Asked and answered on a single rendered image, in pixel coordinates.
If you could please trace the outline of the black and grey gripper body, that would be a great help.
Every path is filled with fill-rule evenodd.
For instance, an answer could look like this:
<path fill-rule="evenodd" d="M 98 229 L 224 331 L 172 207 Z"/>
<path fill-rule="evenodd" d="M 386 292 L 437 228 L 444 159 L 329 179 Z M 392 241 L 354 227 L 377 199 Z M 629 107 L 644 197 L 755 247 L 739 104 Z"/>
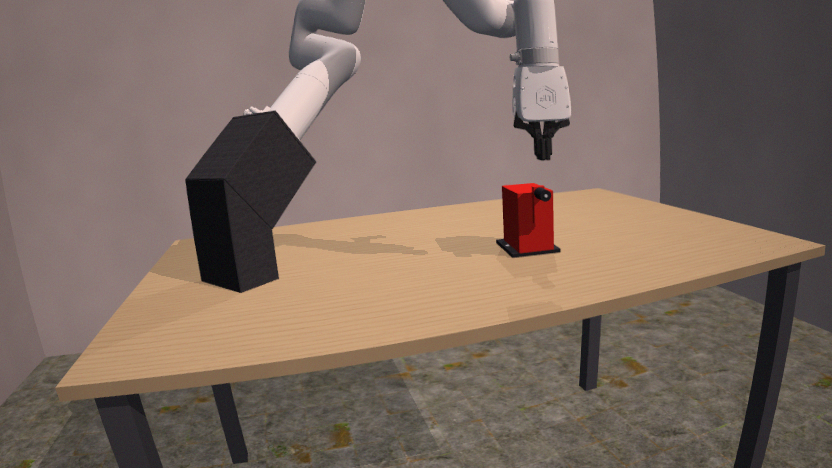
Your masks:
<path fill-rule="evenodd" d="M 514 118 L 517 111 L 518 117 L 527 122 L 569 119 L 571 102 L 564 67 L 557 63 L 518 65 L 514 71 L 512 105 Z"/>

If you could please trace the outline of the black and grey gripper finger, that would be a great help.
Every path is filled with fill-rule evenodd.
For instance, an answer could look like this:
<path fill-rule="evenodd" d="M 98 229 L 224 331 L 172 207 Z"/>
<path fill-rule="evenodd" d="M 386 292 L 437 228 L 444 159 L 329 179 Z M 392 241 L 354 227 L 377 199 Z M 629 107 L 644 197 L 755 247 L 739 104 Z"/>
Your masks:
<path fill-rule="evenodd" d="M 533 126 L 532 126 L 533 125 Z M 518 118 L 517 112 L 514 118 L 514 128 L 526 130 L 534 138 L 534 154 L 538 160 L 546 160 L 545 139 L 543 138 L 540 122 L 524 123 Z"/>
<path fill-rule="evenodd" d="M 545 139 L 546 160 L 550 160 L 552 155 L 552 138 L 554 134 L 563 127 L 570 125 L 569 119 L 564 121 L 544 121 L 543 138 Z"/>

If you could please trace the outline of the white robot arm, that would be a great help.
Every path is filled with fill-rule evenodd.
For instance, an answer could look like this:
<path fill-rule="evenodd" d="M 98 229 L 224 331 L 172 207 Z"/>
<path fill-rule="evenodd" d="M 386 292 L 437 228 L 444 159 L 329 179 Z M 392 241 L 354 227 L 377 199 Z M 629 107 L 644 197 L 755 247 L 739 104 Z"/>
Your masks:
<path fill-rule="evenodd" d="M 516 36 L 517 51 L 510 54 L 510 61 L 516 65 L 559 64 L 554 0 L 443 1 L 475 33 L 498 38 Z M 317 35 L 317 29 L 354 34 L 360 27 L 365 3 L 366 0 L 299 0 L 289 61 L 301 71 L 270 108 L 259 111 L 250 107 L 243 115 L 276 110 L 301 140 L 334 93 L 356 73 L 361 61 L 356 46 Z"/>

